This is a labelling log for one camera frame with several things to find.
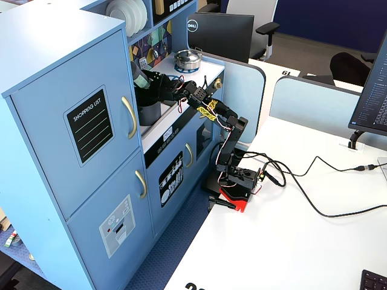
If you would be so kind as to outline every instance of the colorful wall decoration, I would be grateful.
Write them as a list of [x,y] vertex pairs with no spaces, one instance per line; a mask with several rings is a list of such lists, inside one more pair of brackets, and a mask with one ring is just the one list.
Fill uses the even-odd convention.
[[[159,54],[159,58],[153,57],[152,49],[156,50]],[[153,68],[163,59],[165,59],[172,52],[172,30],[171,21],[164,23],[156,30],[149,33],[143,39],[140,39],[135,44],[129,47],[129,55],[132,62],[135,62],[138,66],[139,60],[142,57],[146,57],[148,63],[147,69]]]

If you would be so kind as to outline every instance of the wall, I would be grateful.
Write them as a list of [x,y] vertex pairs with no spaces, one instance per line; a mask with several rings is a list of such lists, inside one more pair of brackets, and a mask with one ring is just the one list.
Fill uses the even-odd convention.
[[385,0],[278,0],[279,32],[377,52],[387,29]]
[[[152,54],[152,50],[156,50],[160,57],[155,59]],[[150,34],[140,39],[138,42],[129,47],[129,55],[131,62],[135,62],[138,66],[139,60],[142,57],[146,57],[148,63],[148,69],[153,68],[160,63],[165,57],[172,52],[172,28],[171,20],[152,31]]]

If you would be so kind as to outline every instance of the oven window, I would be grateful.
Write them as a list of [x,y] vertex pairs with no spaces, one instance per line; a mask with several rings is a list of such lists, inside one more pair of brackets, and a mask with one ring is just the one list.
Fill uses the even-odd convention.
[[213,122],[207,119],[196,133],[196,160],[212,141]]

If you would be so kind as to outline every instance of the blue carpet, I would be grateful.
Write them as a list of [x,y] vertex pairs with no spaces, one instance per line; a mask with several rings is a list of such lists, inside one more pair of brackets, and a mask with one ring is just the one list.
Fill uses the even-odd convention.
[[125,290],[164,289],[207,218],[208,196],[199,182]]

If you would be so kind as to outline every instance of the dell logo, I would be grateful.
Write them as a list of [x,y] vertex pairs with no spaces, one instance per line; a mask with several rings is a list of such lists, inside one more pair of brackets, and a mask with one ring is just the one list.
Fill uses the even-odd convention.
[[199,25],[198,25],[198,22],[196,20],[191,19],[191,20],[188,21],[188,31],[189,32],[197,31],[198,26]]

